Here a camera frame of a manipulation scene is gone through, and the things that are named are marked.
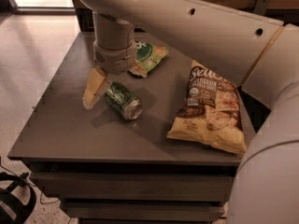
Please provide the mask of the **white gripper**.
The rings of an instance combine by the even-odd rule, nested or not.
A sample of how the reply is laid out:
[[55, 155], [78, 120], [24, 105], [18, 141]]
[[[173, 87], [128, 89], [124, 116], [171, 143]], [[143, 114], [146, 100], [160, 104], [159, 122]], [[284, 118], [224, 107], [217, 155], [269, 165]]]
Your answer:
[[120, 75], [131, 69], [136, 60], [136, 43], [126, 49], [111, 50], [104, 49], [94, 42], [93, 51], [94, 60], [99, 67], [95, 66], [89, 74], [82, 98], [86, 109], [92, 109], [111, 86], [106, 73]]

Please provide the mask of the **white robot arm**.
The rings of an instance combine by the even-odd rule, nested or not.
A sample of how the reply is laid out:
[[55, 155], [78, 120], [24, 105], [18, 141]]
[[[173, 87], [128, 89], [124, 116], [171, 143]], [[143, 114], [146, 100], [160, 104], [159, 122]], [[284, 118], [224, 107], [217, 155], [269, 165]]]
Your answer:
[[80, 0], [93, 11], [94, 58], [120, 74], [134, 28], [225, 77], [270, 108], [237, 170], [228, 224], [299, 223], [299, 29], [200, 0]]

